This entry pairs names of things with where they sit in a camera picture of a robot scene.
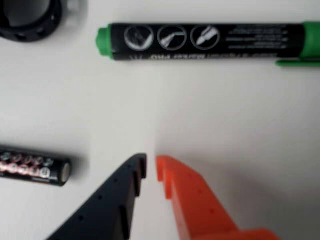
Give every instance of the black plastic piece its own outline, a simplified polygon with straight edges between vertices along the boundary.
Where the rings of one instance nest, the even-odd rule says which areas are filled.
[[[46,13],[37,21],[19,27],[10,27],[10,22],[4,13],[4,0],[0,0],[0,37],[29,43],[42,40],[51,35],[62,19],[62,4],[60,0],[51,0]]]
[[[128,240],[146,176],[147,156],[132,156],[48,240]]]

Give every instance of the battery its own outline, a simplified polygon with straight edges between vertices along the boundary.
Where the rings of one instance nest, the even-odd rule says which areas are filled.
[[[69,158],[0,147],[0,177],[62,187],[71,174]]]

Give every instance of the printed icon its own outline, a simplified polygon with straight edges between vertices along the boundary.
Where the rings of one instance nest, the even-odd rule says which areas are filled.
[[[8,161],[11,158],[11,153],[10,152],[4,152],[0,156],[0,160],[2,161]]]
[[[133,25],[124,32],[125,44],[134,51],[145,51],[154,42],[154,32],[149,26]]]
[[[43,179],[48,179],[50,177],[50,174],[51,174],[50,169],[47,167],[44,167],[44,168],[41,168],[39,175]]]
[[[27,165],[21,165],[18,167],[18,174],[27,175],[29,173],[29,167]]]
[[[10,163],[7,166],[7,171],[11,174],[16,174],[18,172],[18,165],[15,163]]]
[[[190,37],[197,49],[209,50],[219,42],[220,32],[211,25],[201,25],[192,29]]]
[[[23,164],[29,164],[32,162],[34,158],[32,156],[26,156],[24,159],[22,159]]]
[[[54,164],[55,161],[53,161],[51,158],[47,158],[44,163],[43,166],[45,167],[51,167]]]
[[[35,157],[32,159],[32,164],[33,165],[41,165],[44,163],[44,158],[42,156]]]
[[[39,176],[40,169],[37,166],[32,166],[29,168],[29,175],[32,177]]]
[[[11,162],[16,164],[20,161],[22,161],[24,159],[24,157],[22,156],[22,154],[15,154],[11,157]]]
[[[182,26],[164,26],[158,31],[158,41],[166,50],[176,51],[187,41],[187,32]]]
[[[0,161],[0,172],[5,172],[8,169],[8,164],[5,161]]]

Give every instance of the hole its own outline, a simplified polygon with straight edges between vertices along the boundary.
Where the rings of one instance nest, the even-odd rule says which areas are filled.
[[[20,41],[27,39],[26,35],[24,35],[23,33],[16,34],[15,37],[16,37],[16,39],[18,39]]]
[[[22,27],[36,22],[46,14],[51,5],[50,0],[0,0],[1,11],[3,2],[11,27]]]
[[[36,34],[38,34],[40,37],[44,36],[46,34],[45,30],[43,28],[39,28],[36,31]]]

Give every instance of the green marker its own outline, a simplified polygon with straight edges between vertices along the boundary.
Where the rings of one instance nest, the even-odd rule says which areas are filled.
[[[114,60],[280,58],[278,66],[320,67],[320,22],[303,24],[132,24],[99,29]]]

